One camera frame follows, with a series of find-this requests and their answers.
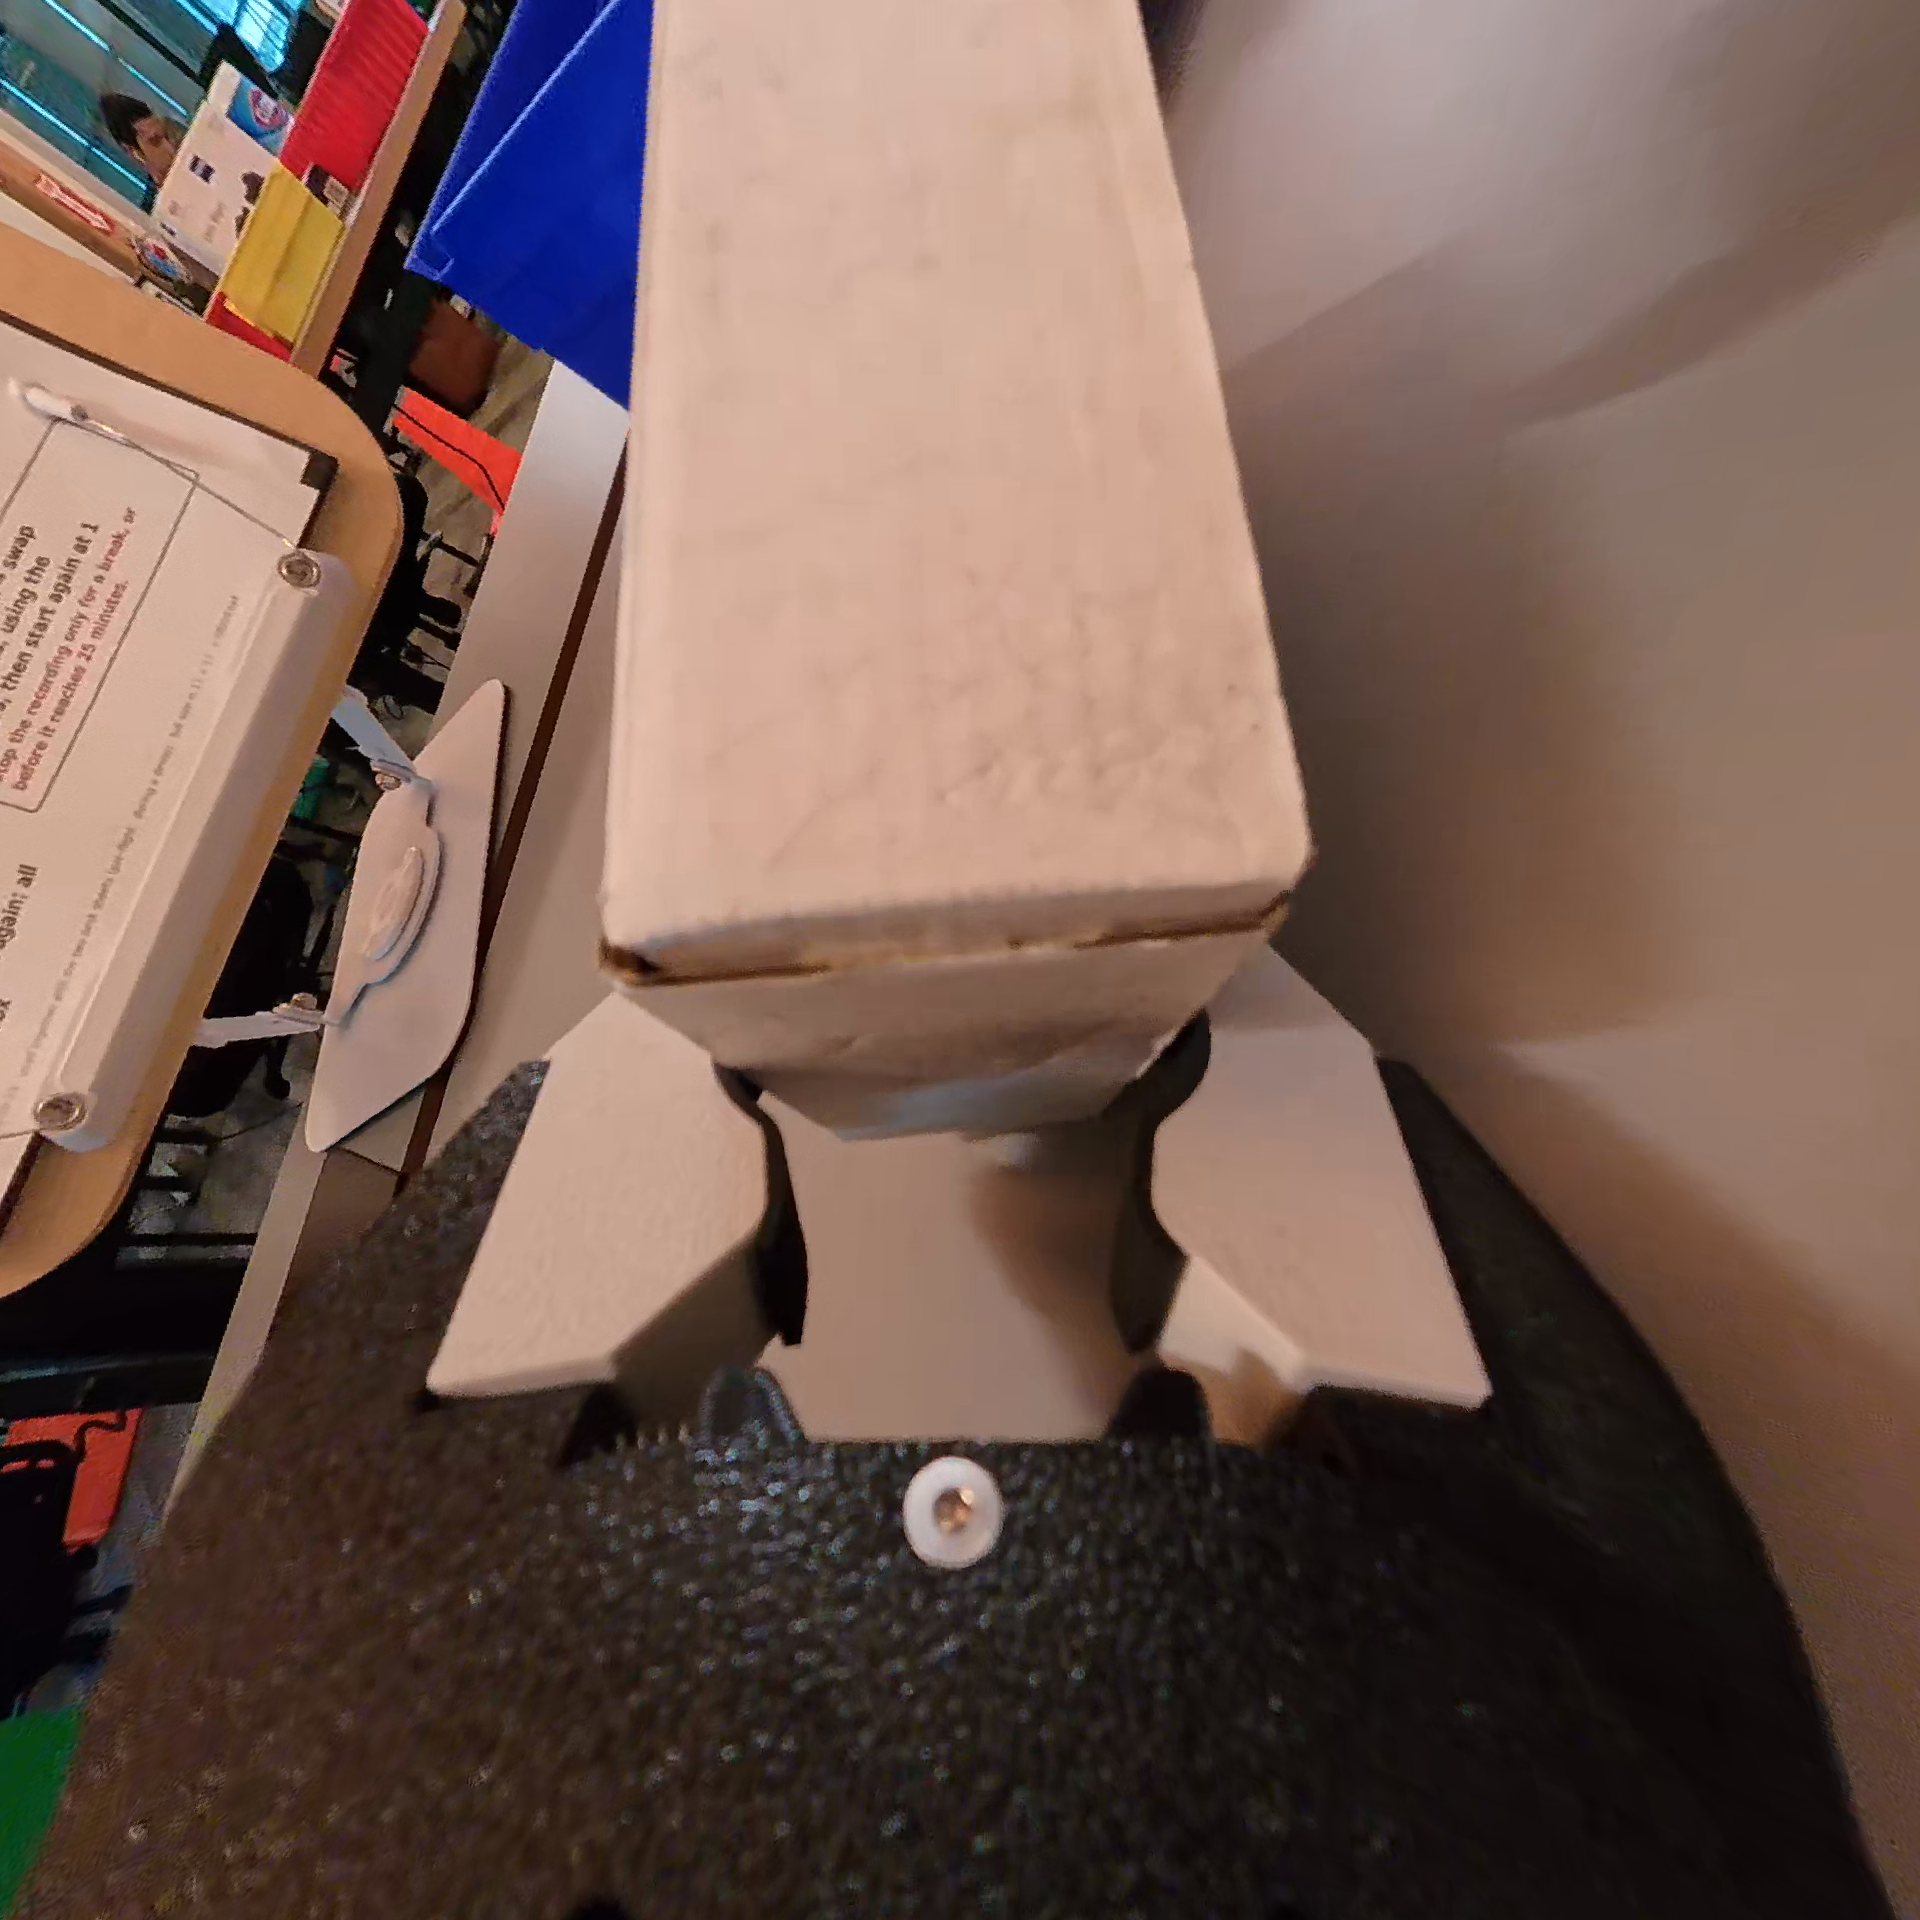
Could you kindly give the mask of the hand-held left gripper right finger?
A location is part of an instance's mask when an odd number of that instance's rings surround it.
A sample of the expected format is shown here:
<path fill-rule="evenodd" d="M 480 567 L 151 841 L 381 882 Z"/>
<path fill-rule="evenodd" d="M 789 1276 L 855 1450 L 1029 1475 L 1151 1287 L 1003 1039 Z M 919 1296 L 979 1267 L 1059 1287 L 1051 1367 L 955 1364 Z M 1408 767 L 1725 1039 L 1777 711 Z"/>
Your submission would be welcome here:
<path fill-rule="evenodd" d="M 1114 1325 L 1192 1375 L 1214 1420 L 1289 1420 L 1319 1390 L 1490 1397 L 1377 1054 L 1272 951 L 1120 1110 Z"/>

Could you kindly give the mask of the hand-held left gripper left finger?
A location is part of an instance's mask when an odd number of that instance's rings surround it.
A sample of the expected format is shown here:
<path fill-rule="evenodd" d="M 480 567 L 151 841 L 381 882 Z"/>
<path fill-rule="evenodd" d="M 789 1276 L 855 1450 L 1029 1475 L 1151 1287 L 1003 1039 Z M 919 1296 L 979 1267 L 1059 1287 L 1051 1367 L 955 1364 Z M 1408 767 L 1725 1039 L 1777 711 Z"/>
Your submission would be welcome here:
<path fill-rule="evenodd" d="M 546 1059 L 426 1390 L 691 1410 L 720 1370 L 797 1345 L 805 1310 L 799 1203 L 755 1084 L 609 998 Z"/>

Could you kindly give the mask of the white cardboard box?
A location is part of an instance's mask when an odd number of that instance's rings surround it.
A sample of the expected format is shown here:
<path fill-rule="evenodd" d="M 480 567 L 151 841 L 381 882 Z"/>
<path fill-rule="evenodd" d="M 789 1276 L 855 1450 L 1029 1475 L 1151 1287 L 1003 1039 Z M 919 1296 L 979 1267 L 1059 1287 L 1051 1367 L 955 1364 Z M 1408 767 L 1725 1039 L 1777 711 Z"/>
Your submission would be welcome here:
<path fill-rule="evenodd" d="M 1137 5 L 657 5 L 603 965 L 846 1140 L 1100 1113 L 1308 809 Z"/>

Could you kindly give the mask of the blue plastic bin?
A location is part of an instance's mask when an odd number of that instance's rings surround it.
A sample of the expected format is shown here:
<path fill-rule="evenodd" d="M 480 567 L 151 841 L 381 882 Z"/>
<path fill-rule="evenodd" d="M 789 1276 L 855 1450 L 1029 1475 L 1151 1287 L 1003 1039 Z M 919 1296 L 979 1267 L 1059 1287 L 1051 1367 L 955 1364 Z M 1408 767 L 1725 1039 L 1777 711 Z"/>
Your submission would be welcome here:
<path fill-rule="evenodd" d="M 651 3 L 517 3 L 408 267 L 626 408 Z"/>

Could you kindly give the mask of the grey desk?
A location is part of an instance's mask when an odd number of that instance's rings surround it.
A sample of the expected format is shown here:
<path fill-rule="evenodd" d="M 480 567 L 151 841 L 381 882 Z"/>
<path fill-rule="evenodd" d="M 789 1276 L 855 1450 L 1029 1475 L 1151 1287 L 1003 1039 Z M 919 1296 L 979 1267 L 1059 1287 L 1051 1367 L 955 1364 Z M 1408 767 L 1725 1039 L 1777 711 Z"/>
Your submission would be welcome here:
<path fill-rule="evenodd" d="M 1272 930 L 1675 1378 L 1915 1916 L 1915 5 L 1199 5 L 1153 71 Z"/>

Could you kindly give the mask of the silver tablet stand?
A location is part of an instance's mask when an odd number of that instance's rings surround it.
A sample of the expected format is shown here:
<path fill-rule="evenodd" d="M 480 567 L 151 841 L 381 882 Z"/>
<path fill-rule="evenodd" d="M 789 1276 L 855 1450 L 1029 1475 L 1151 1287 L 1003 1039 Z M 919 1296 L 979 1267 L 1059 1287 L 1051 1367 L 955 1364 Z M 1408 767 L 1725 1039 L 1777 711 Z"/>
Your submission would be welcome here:
<path fill-rule="evenodd" d="M 40 997 L 51 1036 L 4 1070 L 4 1165 L 21 1158 L 25 1140 L 88 1155 L 128 1125 L 137 1073 L 157 1061 L 162 1020 L 187 997 L 187 963 L 261 813 L 269 751 L 289 738 L 291 704 L 317 677 L 349 586 L 339 559 L 285 547 L 239 625 L 238 665 L 215 675 L 210 721 L 185 724 L 185 775 L 155 779 L 169 802 L 126 805 L 97 877 L 103 900 L 79 907 L 74 945 Z M 480 683 L 419 756 L 354 689 L 329 717 L 381 790 L 357 843 L 332 984 L 317 1008 L 280 1001 L 202 1020 L 191 1037 L 222 1048 L 317 1036 L 305 1100 L 312 1152 L 425 1085 L 466 1027 L 506 691 Z"/>

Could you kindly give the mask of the orange plastic case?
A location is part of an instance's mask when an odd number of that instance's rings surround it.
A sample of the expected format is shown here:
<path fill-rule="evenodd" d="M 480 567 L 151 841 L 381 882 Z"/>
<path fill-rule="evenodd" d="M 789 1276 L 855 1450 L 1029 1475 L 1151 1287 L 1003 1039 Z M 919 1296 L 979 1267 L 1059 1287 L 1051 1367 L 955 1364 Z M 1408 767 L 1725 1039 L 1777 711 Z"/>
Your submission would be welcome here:
<path fill-rule="evenodd" d="M 4 1476 L 57 1482 L 61 1546 L 99 1548 L 126 1499 L 142 1410 L 115 1409 L 4 1424 Z"/>

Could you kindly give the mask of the printed instruction sheet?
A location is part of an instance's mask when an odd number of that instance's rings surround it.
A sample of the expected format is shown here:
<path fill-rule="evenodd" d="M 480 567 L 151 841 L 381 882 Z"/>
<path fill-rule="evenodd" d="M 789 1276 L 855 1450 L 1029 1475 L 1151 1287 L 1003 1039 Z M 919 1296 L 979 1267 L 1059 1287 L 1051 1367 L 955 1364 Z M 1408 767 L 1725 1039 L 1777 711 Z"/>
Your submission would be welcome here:
<path fill-rule="evenodd" d="M 4 321 L 3 1136 L 130 1119 L 349 571 L 329 453 Z"/>

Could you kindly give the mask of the orange chair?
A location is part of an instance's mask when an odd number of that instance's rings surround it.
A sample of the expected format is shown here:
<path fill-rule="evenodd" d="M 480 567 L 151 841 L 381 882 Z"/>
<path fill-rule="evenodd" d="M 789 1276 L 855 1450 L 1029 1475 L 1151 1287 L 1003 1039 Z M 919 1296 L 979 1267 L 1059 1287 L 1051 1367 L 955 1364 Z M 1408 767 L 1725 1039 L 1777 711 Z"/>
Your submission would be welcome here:
<path fill-rule="evenodd" d="M 391 426 L 408 448 L 456 477 L 489 511 L 489 528 L 499 531 L 522 471 L 517 445 L 414 387 L 399 387 Z"/>

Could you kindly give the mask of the green floor mat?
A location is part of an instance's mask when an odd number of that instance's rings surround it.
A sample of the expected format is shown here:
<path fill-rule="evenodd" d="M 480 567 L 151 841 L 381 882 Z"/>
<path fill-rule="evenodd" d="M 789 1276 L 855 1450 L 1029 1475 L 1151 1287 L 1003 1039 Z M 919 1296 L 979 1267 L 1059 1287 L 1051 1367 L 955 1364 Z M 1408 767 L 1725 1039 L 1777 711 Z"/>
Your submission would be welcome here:
<path fill-rule="evenodd" d="M 17 1907 L 61 1808 L 84 1712 L 3 1718 L 3 1917 Z"/>

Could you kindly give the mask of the wooden board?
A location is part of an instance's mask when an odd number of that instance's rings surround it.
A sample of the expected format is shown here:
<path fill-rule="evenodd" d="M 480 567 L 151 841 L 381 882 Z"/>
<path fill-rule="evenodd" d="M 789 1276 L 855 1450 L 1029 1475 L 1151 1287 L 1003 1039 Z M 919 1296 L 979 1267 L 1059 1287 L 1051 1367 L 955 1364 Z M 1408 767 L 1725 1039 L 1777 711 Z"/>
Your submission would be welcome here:
<path fill-rule="evenodd" d="M 261 745 L 239 751 L 228 824 L 212 824 L 210 871 L 177 929 L 160 933 L 160 987 L 134 1016 L 130 1078 L 112 1130 L 88 1150 L 35 1150 L 4 1195 L 4 1296 L 51 1276 L 103 1235 L 128 1198 L 160 1107 L 185 1065 L 251 893 L 296 799 L 326 717 L 399 551 L 394 481 L 369 430 L 305 373 L 179 310 L 112 283 L 46 244 L 4 233 L 4 317 L 177 399 L 242 420 L 334 461 L 311 516 L 323 621 L 308 659 L 266 699 Z"/>

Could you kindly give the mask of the yellow plastic bin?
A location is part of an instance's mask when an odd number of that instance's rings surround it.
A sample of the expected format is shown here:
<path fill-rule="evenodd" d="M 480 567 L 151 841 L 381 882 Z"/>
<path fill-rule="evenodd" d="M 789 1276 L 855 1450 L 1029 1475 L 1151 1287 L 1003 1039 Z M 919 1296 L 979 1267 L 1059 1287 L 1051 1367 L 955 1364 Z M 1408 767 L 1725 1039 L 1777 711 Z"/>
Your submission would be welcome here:
<path fill-rule="evenodd" d="M 234 239 L 219 298 L 246 324 L 291 345 L 319 298 L 343 233 L 343 218 L 275 165 Z"/>

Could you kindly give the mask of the white printed carton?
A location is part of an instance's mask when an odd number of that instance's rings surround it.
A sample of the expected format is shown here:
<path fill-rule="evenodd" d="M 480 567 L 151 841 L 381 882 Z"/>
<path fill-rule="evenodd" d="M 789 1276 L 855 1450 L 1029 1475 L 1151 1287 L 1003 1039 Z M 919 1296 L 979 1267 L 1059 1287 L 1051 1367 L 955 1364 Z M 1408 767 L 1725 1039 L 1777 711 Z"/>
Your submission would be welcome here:
<path fill-rule="evenodd" d="M 291 121 L 292 111 L 272 87 L 254 84 L 229 60 L 212 68 L 153 208 L 160 235 L 212 282 L 228 270 Z"/>

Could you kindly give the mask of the red ribbed panel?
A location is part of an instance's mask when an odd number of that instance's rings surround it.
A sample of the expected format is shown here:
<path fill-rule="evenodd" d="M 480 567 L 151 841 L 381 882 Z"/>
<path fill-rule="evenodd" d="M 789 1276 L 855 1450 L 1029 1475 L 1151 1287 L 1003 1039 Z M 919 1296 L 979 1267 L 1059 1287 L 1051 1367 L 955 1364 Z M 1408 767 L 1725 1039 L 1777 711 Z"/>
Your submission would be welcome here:
<path fill-rule="evenodd" d="M 280 142 L 279 165 L 297 179 L 319 170 L 346 188 L 362 188 L 426 33 L 426 20 L 410 3 L 346 3 Z"/>

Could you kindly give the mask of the wooden shelf post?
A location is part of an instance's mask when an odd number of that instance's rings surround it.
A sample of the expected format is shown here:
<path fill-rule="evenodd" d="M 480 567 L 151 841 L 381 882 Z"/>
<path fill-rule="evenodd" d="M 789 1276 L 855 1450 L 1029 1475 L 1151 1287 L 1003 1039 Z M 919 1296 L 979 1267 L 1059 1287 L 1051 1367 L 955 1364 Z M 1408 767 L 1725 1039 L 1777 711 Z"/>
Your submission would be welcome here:
<path fill-rule="evenodd" d="M 419 131 L 434 108 L 446 71 L 468 31 L 468 8 L 461 3 L 435 3 L 428 5 L 428 13 L 419 15 L 428 27 L 419 60 L 399 96 L 394 121 L 370 162 L 366 185 L 357 188 L 349 202 L 349 211 L 343 214 L 346 233 L 323 282 L 319 298 L 300 327 L 300 335 L 291 342 L 291 364 L 312 378 L 324 375 L 334 361 L 336 342 L 349 321 L 354 296 L 362 291 L 370 253 L 392 222 L 399 179 L 412 162 Z"/>

